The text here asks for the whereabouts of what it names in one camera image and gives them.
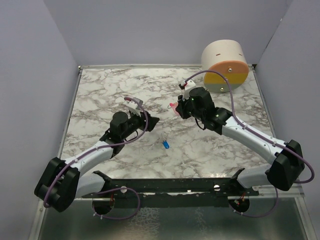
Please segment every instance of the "cylindrical container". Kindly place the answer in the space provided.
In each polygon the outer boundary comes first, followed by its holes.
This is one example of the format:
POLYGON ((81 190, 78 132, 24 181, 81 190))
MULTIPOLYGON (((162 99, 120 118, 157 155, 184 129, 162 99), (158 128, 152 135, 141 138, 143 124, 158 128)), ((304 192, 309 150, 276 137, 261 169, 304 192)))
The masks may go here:
MULTIPOLYGON (((225 39, 210 43, 203 50, 201 64, 202 70, 214 70, 223 74, 230 82, 232 90, 243 84, 249 74, 249 67, 242 48, 234 40, 225 39)), ((205 74, 204 85, 210 92, 229 91, 222 77, 215 73, 205 74)))

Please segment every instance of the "marble tabletop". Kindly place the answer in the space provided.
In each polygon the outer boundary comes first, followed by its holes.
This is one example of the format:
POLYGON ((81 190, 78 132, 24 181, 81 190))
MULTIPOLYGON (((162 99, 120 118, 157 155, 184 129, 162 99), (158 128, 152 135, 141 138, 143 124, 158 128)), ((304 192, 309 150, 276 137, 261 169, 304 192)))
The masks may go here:
MULTIPOLYGON (((169 103, 175 103, 178 84, 200 68, 84 69, 64 141, 62 159, 94 145, 109 128, 115 112, 128 112, 124 97, 143 100, 144 108, 160 118, 152 132, 126 145, 114 158, 96 170, 111 178, 223 178, 239 168, 266 162, 237 141, 201 130, 195 120, 181 119, 169 103), (170 148, 161 143, 164 135, 170 148)), ((195 77, 203 86, 203 74, 195 77)), ((229 93, 212 93, 217 107, 231 109, 229 93)), ((252 71, 234 90, 235 112, 249 125, 272 135, 267 114, 252 71)))

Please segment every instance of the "small blue block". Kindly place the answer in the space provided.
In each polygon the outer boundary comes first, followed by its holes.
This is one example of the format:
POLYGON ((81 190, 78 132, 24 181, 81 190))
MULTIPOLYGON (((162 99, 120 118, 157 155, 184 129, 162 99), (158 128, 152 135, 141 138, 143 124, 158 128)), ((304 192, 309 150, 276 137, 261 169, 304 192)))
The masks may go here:
POLYGON ((167 141, 164 141, 162 144, 166 149, 170 148, 170 146, 169 146, 167 141))

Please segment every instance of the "white wall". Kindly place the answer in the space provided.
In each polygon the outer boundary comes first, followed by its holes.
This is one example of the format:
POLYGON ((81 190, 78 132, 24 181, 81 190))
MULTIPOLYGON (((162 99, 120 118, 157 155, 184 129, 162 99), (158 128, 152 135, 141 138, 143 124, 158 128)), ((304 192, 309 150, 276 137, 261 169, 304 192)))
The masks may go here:
MULTIPOLYGON (((307 207, 320 239, 320 1, 293 0, 257 65, 257 78, 276 135, 295 139, 315 170, 303 185, 307 207)), ((304 170, 301 179, 310 176, 304 170)))
POLYGON ((200 64, 220 39, 258 63, 291 0, 44 0, 80 65, 200 64))
POLYGON ((42 0, 0 1, 0 239, 27 239, 77 64, 42 0))

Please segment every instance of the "purple cable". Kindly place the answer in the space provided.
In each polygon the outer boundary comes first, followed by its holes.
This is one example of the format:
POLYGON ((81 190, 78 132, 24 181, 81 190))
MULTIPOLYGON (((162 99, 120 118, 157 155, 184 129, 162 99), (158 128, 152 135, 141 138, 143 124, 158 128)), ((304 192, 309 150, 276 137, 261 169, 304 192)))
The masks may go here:
POLYGON ((95 207, 92 205, 92 210, 94 212, 94 216, 97 215, 97 216, 102 217, 104 219, 126 220, 126 219, 132 218, 134 215, 136 215, 138 213, 139 209, 140 209, 141 202, 140 202, 140 197, 139 197, 138 193, 135 190, 133 190, 132 188, 129 188, 129 187, 118 187, 118 188, 110 189, 110 190, 107 190, 107 191, 97 192, 96 194, 107 194, 107 193, 111 193, 111 192, 118 191, 118 190, 121 190, 121 189, 130 190, 130 191, 134 192, 134 194, 136 195, 136 197, 138 199, 138 205, 137 205, 134 213, 132 213, 129 216, 124 216, 124 217, 105 216, 105 215, 97 214, 97 212, 95 210, 95 207))
MULTIPOLYGON (((188 77, 184 82, 187 83, 189 80, 191 80, 192 78, 194 78, 195 76, 199 75, 199 74, 203 74, 203 73, 214 73, 214 74, 218 74, 220 77, 223 78, 223 80, 225 81, 225 83, 227 84, 229 90, 230 90, 230 99, 231 99, 231 109, 232 109, 232 115, 235 119, 235 121, 242 127, 245 127, 245 125, 237 118, 236 116, 236 111, 235 111, 235 102, 234 102, 234 95, 232 93, 232 88, 231 88, 231 85, 229 83, 229 81, 225 78, 225 76, 223 76, 220 72, 217 72, 217 71, 214 71, 214 70, 202 70, 202 71, 199 71, 195 74, 193 74, 192 76, 188 77)), ((261 134, 259 134, 258 132, 250 129, 249 127, 246 127, 246 129, 254 134, 255 136, 257 136, 258 138, 270 143, 270 144, 274 144, 273 141, 269 140, 268 138, 262 136, 261 134)), ((309 162, 307 162, 303 157, 301 157, 300 155, 298 155, 297 153, 295 153, 294 151, 292 151, 291 149, 287 148, 286 146, 282 146, 278 143, 275 144, 275 146, 279 147, 279 148, 282 148, 286 151, 288 151, 289 153, 291 153, 292 155, 294 155, 295 157, 299 158, 301 161, 303 161, 305 163, 305 165, 307 165, 307 167, 310 169, 311 171, 311 177, 307 180, 303 180, 303 181, 295 181, 296 184, 306 184, 306 183, 310 183, 314 178, 315 178, 315 171, 314 169, 312 168, 312 166, 310 165, 309 162)), ((262 215, 257 215, 257 216, 251 216, 251 215, 245 215, 245 214, 242 214, 243 216, 245 217, 249 217, 249 218, 261 218, 261 217, 265 217, 269 214, 271 214, 278 206, 278 201, 279 201, 279 194, 278 194, 278 190, 277 188, 275 187, 275 194, 276 194, 276 199, 275 199, 275 204, 274 206, 268 211, 266 212, 265 214, 262 214, 262 215)))
MULTIPOLYGON (((116 147, 116 146, 120 146, 120 145, 126 145, 126 144, 130 144, 133 143, 134 141, 138 140, 139 138, 141 138, 143 136, 143 134, 146 133, 147 129, 148 129, 148 124, 149 124, 149 119, 148 119, 148 115, 146 110, 142 107, 142 105, 137 102, 136 100, 134 100, 131 97, 125 97, 124 100, 128 100, 128 101, 133 101, 134 103, 136 103, 138 105, 138 107, 143 111, 144 117, 145 117, 145 127, 142 131, 142 133, 140 133, 136 138, 131 139, 129 141, 126 142, 120 142, 120 143, 115 143, 115 144, 110 144, 110 145, 102 145, 99 146, 98 148, 93 148, 90 149, 86 152, 84 152, 82 155, 80 155, 77 158, 77 161, 79 161, 80 159, 84 158, 85 156, 87 156, 88 154, 97 151, 99 149, 104 149, 104 148, 112 148, 112 147, 116 147)), ((69 162, 67 165, 64 166, 64 168, 58 173, 58 175, 55 177, 55 179, 53 180, 53 182, 51 183, 50 187, 48 188, 48 191, 46 192, 44 199, 43 199, 43 206, 45 208, 50 208, 50 205, 48 204, 48 198, 49 195, 52 191, 52 189, 54 188, 55 184, 57 183, 57 181, 59 180, 59 178, 64 174, 64 172, 66 171, 66 169, 68 169, 72 164, 74 164, 76 162, 76 160, 72 160, 71 162, 69 162)))

